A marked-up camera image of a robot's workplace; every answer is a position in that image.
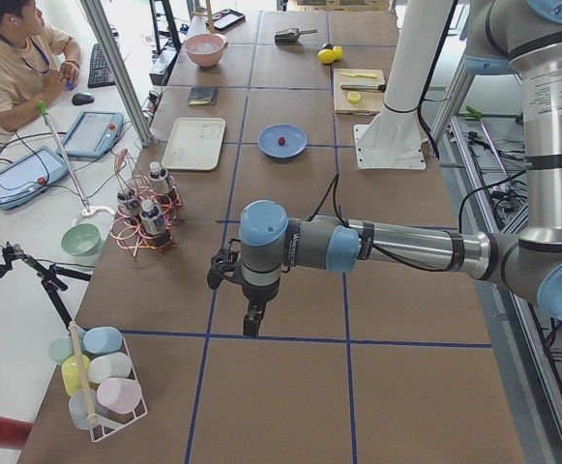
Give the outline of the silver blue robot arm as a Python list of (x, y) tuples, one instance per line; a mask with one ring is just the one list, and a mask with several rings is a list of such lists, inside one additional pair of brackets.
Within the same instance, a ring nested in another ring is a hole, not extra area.
[(486, 280), (562, 321), (562, 1), (476, 1), (466, 57), (476, 72), (520, 74), (528, 222), (518, 234), (436, 231), (353, 219), (291, 219), (270, 200), (241, 214), (243, 332), (257, 336), (283, 267), (347, 273), (360, 260)]

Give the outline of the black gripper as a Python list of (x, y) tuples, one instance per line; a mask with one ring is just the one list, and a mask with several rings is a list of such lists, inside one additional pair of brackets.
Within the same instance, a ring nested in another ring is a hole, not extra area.
[(258, 337), (266, 305), (278, 295), (278, 292), (279, 286), (277, 284), (266, 286), (247, 284), (242, 286), (242, 293), (249, 303), (247, 313), (243, 319), (244, 336)]

